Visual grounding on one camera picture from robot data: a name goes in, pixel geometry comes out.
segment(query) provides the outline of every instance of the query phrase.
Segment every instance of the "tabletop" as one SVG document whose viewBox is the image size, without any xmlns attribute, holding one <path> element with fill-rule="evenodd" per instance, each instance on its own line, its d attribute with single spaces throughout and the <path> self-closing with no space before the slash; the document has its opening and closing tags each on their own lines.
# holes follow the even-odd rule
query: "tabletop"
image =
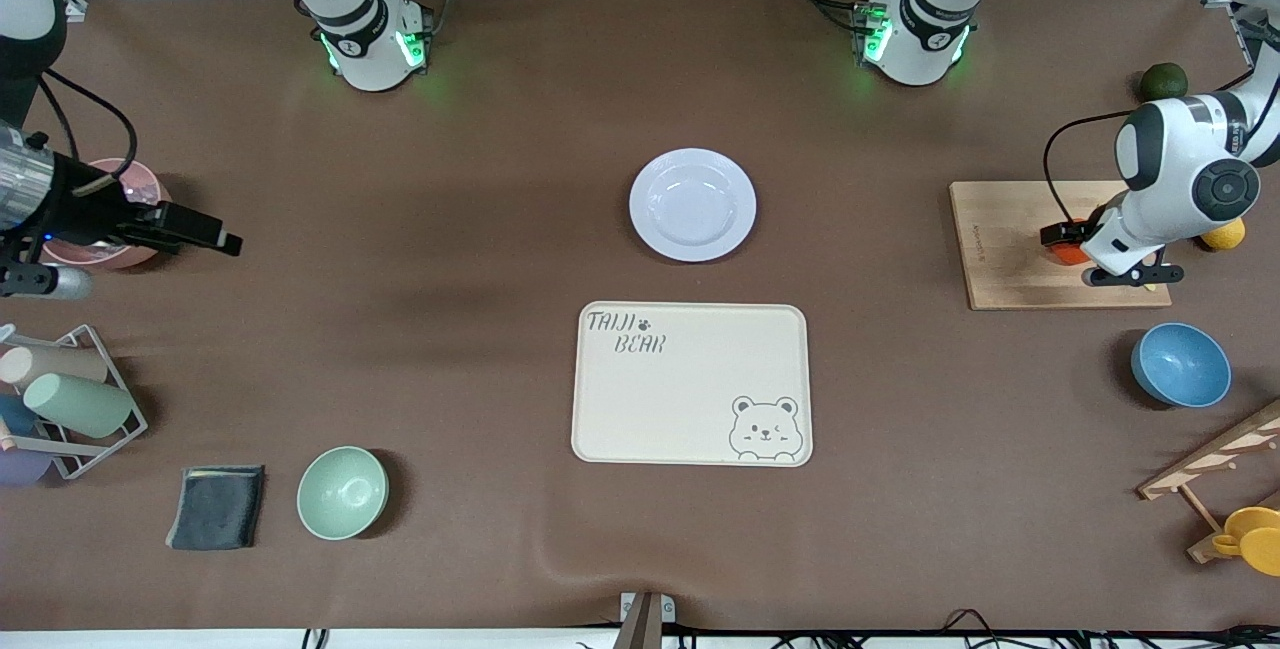
<svg viewBox="0 0 1280 649">
<path fill-rule="evenodd" d="M 440 0 L 421 0 L 439 6 Z M 1211 630 L 1280 622 L 1275 581 L 1197 566 L 1204 531 L 1146 477 L 1280 396 L 1280 211 L 1143 311 L 974 312 L 952 180 L 1034 180 L 1057 125 L 1134 106 L 1135 70 L 1193 92 L 1247 69 L 1198 0 L 986 0 L 964 59 L 905 88 L 855 67 L 801 0 L 453 0 L 430 72 L 357 93 L 289 0 L 95 0 L 58 64 L 128 113 L 175 201 L 244 237 L 9 300 L 27 335 L 90 323 L 151 421 L 83 477 L 0 501 L 0 627 L 559 626 L 620 591 L 721 629 Z M 64 92 L 84 157 L 124 134 Z M 37 101 L 28 131 L 56 134 Z M 1115 124 L 1059 141 L 1111 179 Z M 55 138 L 55 146 L 60 140 Z M 631 229 L 631 179 L 728 154 L 759 197 L 731 256 L 680 265 Z M 808 317 L 814 453 L 794 470 L 596 465 L 570 448 L 593 301 L 791 303 Z M 1139 332 L 1188 321 L 1236 383 L 1155 411 Z M 393 495 L 365 538 L 296 516 L 307 462 L 356 444 Z M 1280 457 L 1198 480 L 1220 513 Z M 182 469 L 266 466 L 255 547 L 177 552 Z"/>
</svg>

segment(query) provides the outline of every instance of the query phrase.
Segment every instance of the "yellow cup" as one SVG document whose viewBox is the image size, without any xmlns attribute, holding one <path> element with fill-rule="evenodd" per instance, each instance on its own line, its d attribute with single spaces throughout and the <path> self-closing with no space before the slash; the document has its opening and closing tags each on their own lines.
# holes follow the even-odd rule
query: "yellow cup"
<svg viewBox="0 0 1280 649">
<path fill-rule="evenodd" d="M 1228 517 L 1213 549 L 1228 557 L 1243 557 L 1254 570 L 1280 576 L 1280 512 L 1245 507 Z"/>
</svg>

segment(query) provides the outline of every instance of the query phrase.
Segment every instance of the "cutting board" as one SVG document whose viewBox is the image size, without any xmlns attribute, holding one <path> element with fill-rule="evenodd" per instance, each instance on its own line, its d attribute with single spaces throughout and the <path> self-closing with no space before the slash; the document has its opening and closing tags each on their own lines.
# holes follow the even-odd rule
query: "cutting board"
<svg viewBox="0 0 1280 649">
<path fill-rule="evenodd" d="M 572 445 L 588 462 L 808 462 L 804 315 L 782 303 L 589 303 Z"/>
<path fill-rule="evenodd" d="M 1056 180 L 1078 219 L 1125 189 L 1124 180 Z M 1169 285 L 1085 285 L 1092 262 L 1065 266 L 1039 243 L 1039 230 L 1062 220 L 1043 180 L 956 180 L 951 184 L 956 238 L 974 310 L 1102 310 L 1167 307 Z"/>
</svg>

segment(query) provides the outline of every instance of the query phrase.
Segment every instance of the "mint green cup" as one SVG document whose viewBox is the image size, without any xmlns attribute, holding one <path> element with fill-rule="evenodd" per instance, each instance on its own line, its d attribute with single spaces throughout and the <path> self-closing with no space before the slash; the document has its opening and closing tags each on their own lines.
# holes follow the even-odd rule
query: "mint green cup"
<svg viewBox="0 0 1280 649">
<path fill-rule="evenodd" d="M 351 539 L 383 513 L 387 484 L 387 470 L 366 449 L 329 449 L 302 475 L 298 518 L 320 539 Z"/>
<path fill-rule="evenodd" d="M 84 437 L 110 437 L 137 403 L 128 390 L 67 374 L 37 376 L 22 393 L 27 408 Z"/>
</svg>

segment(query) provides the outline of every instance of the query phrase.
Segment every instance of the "bear drawing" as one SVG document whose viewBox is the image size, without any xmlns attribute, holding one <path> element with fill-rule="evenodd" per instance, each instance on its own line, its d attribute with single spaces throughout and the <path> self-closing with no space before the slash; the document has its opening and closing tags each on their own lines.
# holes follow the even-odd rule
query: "bear drawing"
<svg viewBox="0 0 1280 649">
<path fill-rule="evenodd" d="M 750 397 L 733 399 L 733 430 L 728 445 L 737 458 L 795 461 L 804 445 L 796 424 L 799 407 L 791 397 L 773 405 L 756 405 Z"/>
</svg>

